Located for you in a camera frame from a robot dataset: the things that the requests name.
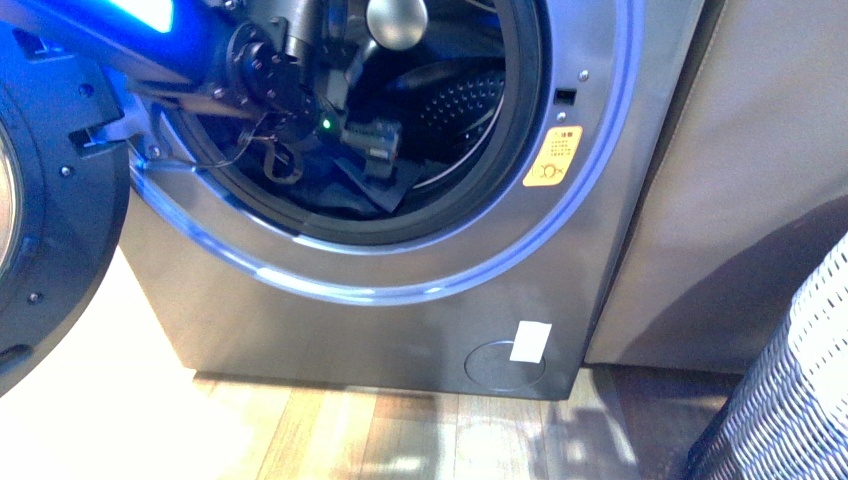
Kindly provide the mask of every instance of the white sticker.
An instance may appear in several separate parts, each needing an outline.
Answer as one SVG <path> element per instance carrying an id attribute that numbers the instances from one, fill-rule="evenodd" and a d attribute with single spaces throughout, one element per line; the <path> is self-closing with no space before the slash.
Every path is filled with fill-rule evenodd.
<path id="1" fill-rule="evenodd" d="M 512 344 L 511 362 L 539 363 L 551 333 L 550 323 L 518 322 L 515 343 Z"/>

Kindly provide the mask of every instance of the washing machine door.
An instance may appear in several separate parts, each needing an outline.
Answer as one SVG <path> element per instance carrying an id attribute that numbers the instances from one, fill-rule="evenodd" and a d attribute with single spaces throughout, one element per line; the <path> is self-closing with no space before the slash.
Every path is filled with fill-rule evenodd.
<path id="1" fill-rule="evenodd" d="M 102 280 L 129 197 L 121 116 L 100 67 L 0 23 L 0 395 L 71 328 Z"/>

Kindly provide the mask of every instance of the woven basket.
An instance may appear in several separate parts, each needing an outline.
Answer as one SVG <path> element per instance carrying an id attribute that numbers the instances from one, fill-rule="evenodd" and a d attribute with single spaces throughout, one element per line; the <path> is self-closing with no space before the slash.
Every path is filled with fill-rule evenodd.
<path id="1" fill-rule="evenodd" d="M 848 479 L 848 236 L 689 452 L 692 479 Z"/>

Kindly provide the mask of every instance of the blue light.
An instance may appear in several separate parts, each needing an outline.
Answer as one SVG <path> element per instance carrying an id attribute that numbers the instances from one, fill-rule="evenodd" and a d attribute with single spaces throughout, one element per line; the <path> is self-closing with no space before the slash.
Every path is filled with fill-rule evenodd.
<path id="1" fill-rule="evenodd" d="M 109 0 L 133 17 L 141 20 L 159 33 L 168 33 L 174 25 L 172 0 Z"/>

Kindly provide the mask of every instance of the yellow warning label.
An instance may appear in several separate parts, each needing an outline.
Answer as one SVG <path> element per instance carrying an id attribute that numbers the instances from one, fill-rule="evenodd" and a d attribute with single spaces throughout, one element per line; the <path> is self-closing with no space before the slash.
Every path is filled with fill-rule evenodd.
<path id="1" fill-rule="evenodd" d="M 525 187 L 550 187 L 559 185 L 574 160 L 583 127 L 554 127 L 548 130 L 545 143 L 533 168 L 524 177 Z"/>

